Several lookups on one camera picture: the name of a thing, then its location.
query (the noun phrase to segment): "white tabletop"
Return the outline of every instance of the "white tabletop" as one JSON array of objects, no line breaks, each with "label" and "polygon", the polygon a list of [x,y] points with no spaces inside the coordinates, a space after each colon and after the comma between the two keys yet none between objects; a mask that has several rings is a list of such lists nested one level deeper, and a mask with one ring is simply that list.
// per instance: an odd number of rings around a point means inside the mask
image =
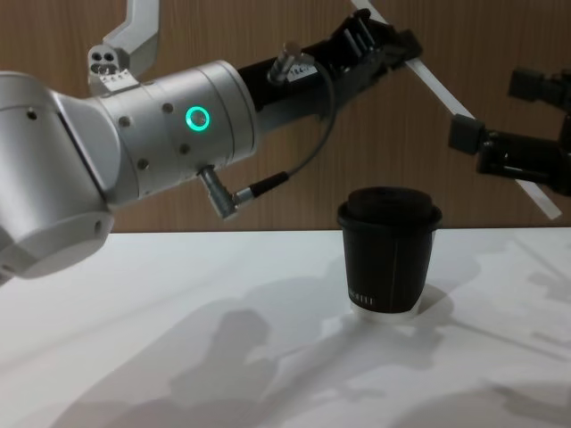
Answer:
[{"label": "white tabletop", "polygon": [[0,289],[0,427],[571,426],[571,229],[438,233],[419,316],[338,232],[114,235]]}]

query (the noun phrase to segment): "metal bracket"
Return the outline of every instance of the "metal bracket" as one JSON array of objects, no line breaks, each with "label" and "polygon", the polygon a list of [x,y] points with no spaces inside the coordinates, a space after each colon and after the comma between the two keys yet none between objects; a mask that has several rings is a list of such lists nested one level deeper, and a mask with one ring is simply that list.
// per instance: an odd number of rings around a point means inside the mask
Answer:
[{"label": "metal bracket", "polygon": [[89,50],[89,86],[94,95],[111,92],[102,76],[127,71],[135,79],[154,64],[160,17],[160,0],[128,0],[127,19]]}]

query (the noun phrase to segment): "wooden wall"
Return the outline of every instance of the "wooden wall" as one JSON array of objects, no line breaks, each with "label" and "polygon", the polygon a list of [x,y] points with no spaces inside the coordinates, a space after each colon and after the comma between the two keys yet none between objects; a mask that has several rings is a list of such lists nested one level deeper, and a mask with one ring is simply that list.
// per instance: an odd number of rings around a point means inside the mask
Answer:
[{"label": "wooden wall", "polygon": [[[562,113],[510,100],[518,66],[555,72],[571,63],[568,0],[373,0],[411,28],[434,74],[491,128],[556,138]],[[351,13],[348,0],[163,0],[158,61],[146,78],[225,59],[236,67],[276,54],[283,41],[316,42]],[[124,18],[121,0],[0,0],[0,69],[34,74],[55,90],[87,96],[87,50]],[[336,227],[353,189],[405,185],[433,195],[446,226],[553,223],[511,180],[478,176],[447,148],[449,113],[409,70],[384,78],[340,114],[326,150],[307,170],[222,223],[198,182],[117,213],[116,231]],[[221,173],[238,189],[295,164],[320,126],[302,120],[267,136],[253,159]],[[571,200],[554,197],[571,225]]]}]

